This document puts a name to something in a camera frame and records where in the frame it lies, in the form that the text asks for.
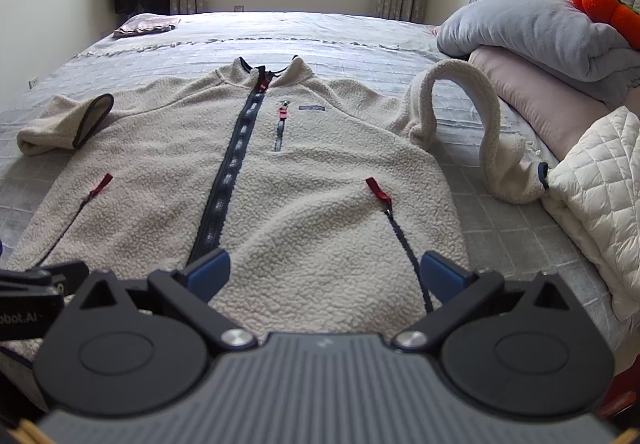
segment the bed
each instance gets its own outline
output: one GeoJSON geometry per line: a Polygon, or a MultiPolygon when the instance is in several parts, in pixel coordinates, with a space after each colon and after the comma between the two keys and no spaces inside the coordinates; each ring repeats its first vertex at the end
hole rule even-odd
{"type": "MultiPolygon", "coordinates": [[[[0,265],[72,156],[58,151],[27,158],[17,149],[17,131],[53,94],[80,100],[159,76],[195,77],[238,55],[270,68],[284,67],[299,55],[321,77],[356,78],[400,96],[416,73],[446,58],[436,48],[432,29],[335,14],[212,13],[183,16],[175,30],[154,36],[100,40],[0,111],[0,265]]],[[[640,317],[621,322],[613,315],[599,274],[538,202],[513,206],[489,195],[479,173],[483,130],[473,104],[453,83],[438,83],[434,94],[438,141],[431,151],[449,182],[472,267],[491,267],[524,280],[537,272],[558,272],[616,348],[640,317]]],[[[553,164],[554,156],[526,121],[507,104],[501,106],[502,130],[521,132],[530,156],[553,164]]]]}

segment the white quilted jacket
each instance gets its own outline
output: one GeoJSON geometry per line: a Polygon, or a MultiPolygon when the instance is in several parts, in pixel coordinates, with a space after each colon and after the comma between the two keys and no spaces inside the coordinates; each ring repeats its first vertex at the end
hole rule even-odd
{"type": "Polygon", "coordinates": [[[640,120],[625,106],[597,120],[549,172],[546,210],[604,278],[617,317],[640,310],[640,120]]]}

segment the gray ribbed panel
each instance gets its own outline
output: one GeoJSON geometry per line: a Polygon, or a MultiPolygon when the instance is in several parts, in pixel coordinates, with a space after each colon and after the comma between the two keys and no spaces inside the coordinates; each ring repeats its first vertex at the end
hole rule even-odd
{"type": "Polygon", "coordinates": [[[376,335],[274,334],[227,354],[181,403],[131,420],[53,412],[39,425],[57,444],[600,444],[596,418],[500,420],[465,405],[430,362],[376,335]]]}

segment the side pocket zipper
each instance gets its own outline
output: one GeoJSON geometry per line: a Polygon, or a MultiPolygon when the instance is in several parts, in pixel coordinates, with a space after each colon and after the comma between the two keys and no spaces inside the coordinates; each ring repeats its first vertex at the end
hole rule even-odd
{"type": "Polygon", "coordinates": [[[287,120],[287,107],[289,101],[282,101],[282,106],[278,109],[278,128],[276,130],[276,142],[273,145],[273,151],[282,149],[282,135],[284,134],[284,122],[287,120]]]}
{"type": "Polygon", "coordinates": [[[424,301],[424,309],[427,311],[427,313],[433,312],[433,305],[431,303],[431,298],[429,297],[429,291],[422,284],[422,281],[420,280],[420,264],[418,263],[418,259],[415,257],[415,253],[411,248],[411,246],[409,245],[409,242],[407,241],[406,236],[404,236],[404,233],[402,232],[400,225],[398,225],[398,223],[394,218],[391,197],[387,195],[385,192],[383,192],[382,189],[380,189],[380,186],[378,185],[378,183],[373,177],[369,177],[368,179],[365,180],[365,182],[367,183],[371,191],[373,191],[373,194],[385,205],[386,218],[389,219],[391,228],[394,230],[394,234],[396,235],[398,242],[400,242],[400,244],[402,245],[402,248],[404,249],[405,254],[409,258],[411,265],[414,266],[415,277],[418,279],[418,284],[420,284],[420,290],[422,291],[422,300],[424,301]]]}
{"type": "Polygon", "coordinates": [[[111,182],[111,180],[113,179],[113,175],[111,175],[111,173],[107,173],[105,174],[105,176],[102,178],[102,180],[100,181],[100,183],[91,191],[89,191],[89,194],[82,200],[82,202],[80,202],[80,207],[78,208],[78,210],[76,211],[76,214],[73,216],[73,218],[71,218],[71,221],[66,225],[65,229],[62,231],[62,233],[60,233],[60,236],[57,237],[56,241],[53,243],[53,245],[51,247],[49,247],[49,250],[45,253],[45,255],[40,258],[38,260],[38,262],[33,266],[33,267],[39,267],[40,265],[42,265],[42,263],[49,257],[49,255],[52,253],[52,251],[56,248],[56,246],[59,244],[60,240],[62,240],[62,237],[65,236],[66,232],[71,228],[71,226],[74,224],[74,222],[76,221],[76,218],[78,218],[78,215],[80,214],[80,212],[84,209],[84,207],[91,202],[96,196],[98,196],[100,194],[100,192],[106,187],[106,185],[111,182]]]}

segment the red zipper pull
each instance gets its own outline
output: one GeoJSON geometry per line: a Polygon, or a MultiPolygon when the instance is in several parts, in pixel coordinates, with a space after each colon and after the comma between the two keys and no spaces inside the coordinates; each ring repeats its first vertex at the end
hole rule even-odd
{"type": "Polygon", "coordinates": [[[94,198],[97,194],[99,194],[103,189],[106,188],[107,184],[111,182],[112,179],[113,175],[111,173],[105,174],[104,177],[102,177],[100,183],[94,189],[89,191],[89,196],[91,198],[94,198]]]}
{"type": "Polygon", "coordinates": [[[365,180],[365,182],[367,183],[367,186],[369,186],[371,191],[373,191],[373,194],[377,196],[381,202],[385,203],[386,212],[392,216],[393,210],[392,210],[391,197],[387,195],[385,192],[383,192],[382,189],[380,189],[380,186],[378,185],[378,183],[373,177],[369,177],[368,179],[365,180]]]}

